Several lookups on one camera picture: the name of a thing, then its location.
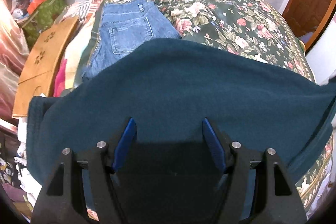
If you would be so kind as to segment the dark teal fleece pants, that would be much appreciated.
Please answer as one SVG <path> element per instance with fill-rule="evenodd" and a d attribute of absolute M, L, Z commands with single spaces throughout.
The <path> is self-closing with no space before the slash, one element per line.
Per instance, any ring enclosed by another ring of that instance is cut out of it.
<path fill-rule="evenodd" d="M 304 223 L 296 182 L 328 142 L 335 79 L 177 39 L 145 42 L 61 98 L 34 97 L 28 169 L 33 223 Z M 137 125 L 123 166 L 113 151 Z M 220 173 L 207 118 L 226 155 Z"/>

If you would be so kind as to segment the green patterned storage bag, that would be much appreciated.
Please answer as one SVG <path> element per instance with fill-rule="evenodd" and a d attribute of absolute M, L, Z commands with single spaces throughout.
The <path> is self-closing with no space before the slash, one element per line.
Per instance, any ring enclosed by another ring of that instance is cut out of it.
<path fill-rule="evenodd" d="M 54 24 L 66 6 L 64 0 L 46 0 L 35 9 L 25 22 L 19 25 L 23 30 L 29 50 L 32 49 L 39 35 Z"/>

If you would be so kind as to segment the folded blue jeans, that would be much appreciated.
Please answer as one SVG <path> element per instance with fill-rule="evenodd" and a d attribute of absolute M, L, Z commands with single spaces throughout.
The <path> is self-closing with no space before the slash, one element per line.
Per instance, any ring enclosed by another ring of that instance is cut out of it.
<path fill-rule="evenodd" d="M 158 38 L 181 38 L 157 5 L 147 0 L 105 5 L 98 31 L 100 41 L 82 73 L 84 81 L 95 77 L 144 42 Z"/>

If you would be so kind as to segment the colourful striped blanket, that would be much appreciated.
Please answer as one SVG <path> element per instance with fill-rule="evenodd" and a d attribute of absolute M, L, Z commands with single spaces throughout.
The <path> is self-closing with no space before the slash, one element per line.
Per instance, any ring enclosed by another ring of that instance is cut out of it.
<path fill-rule="evenodd" d="M 83 0 L 67 6 L 62 14 L 56 19 L 57 23 L 66 19 L 78 17 L 78 25 L 71 35 L 70 42 L 66 46 L 61 57 L 60 67 L 56 70 L 54 80 L 54 97 L 60 97 L 66 89 L 71 89 L 75 83 L 77 68 L 81 56 L 88 46 L 95 14 L 102 0 Z"/>

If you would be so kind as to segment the pink orange curtain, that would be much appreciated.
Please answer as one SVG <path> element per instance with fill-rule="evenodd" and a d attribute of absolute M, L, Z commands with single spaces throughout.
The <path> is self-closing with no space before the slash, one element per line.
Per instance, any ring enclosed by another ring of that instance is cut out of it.
<path fill-rule="evenodd" d="M 19 76 L 29 55 L 26 38 L 4 0 L 1 0 L 1 119 L 15 123 L 12 117 Z"/>

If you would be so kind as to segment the floral dark green bedspread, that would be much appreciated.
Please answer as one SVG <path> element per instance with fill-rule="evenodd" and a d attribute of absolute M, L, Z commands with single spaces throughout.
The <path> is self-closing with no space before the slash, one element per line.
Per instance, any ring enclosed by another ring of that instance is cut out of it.
<path fill-rule="evenodd" d="M 103 7 L 132 0 L 101 0 L 91 36 L 77 67 L 80 85 L 100 45 Z M 314 81 L 303 43 L 285 19 L 265 0 L 148 0 L 154 2 L 181 37 L 243 57 L 277 65 Z"/>

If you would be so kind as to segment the brown wooden door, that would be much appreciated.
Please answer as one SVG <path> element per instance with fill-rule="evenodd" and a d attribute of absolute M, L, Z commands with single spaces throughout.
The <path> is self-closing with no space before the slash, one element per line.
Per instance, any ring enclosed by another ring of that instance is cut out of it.
<path fill-rule="evenodd" d="M 282 14 L 288 26 L 300 37 L 315 32 L 327 22 L 327 12 L 332 0 L 289 0 Z"/>

